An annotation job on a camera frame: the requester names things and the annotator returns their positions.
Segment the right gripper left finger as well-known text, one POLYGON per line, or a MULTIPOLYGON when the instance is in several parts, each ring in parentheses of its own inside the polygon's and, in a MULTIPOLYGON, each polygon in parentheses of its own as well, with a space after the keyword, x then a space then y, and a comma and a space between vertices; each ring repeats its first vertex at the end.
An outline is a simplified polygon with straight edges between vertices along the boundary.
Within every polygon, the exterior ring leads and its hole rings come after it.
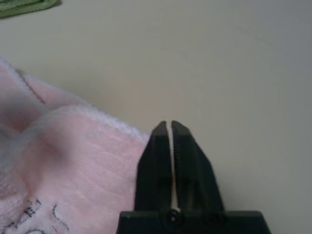
POLYGON ((172 203, 172 165, 166 122, 160 122, 137 166, 135 211, 167 211, 172 203))

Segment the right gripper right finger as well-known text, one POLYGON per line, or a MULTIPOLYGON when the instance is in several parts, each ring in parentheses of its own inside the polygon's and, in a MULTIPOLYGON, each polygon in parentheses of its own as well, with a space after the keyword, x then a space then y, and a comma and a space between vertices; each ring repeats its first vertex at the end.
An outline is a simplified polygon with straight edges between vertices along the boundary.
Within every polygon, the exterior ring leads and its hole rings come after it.
POLYGON ((181 211, 223 211, 223 202, 210 161, 190 130, 172 121, 175 184, 181 211))

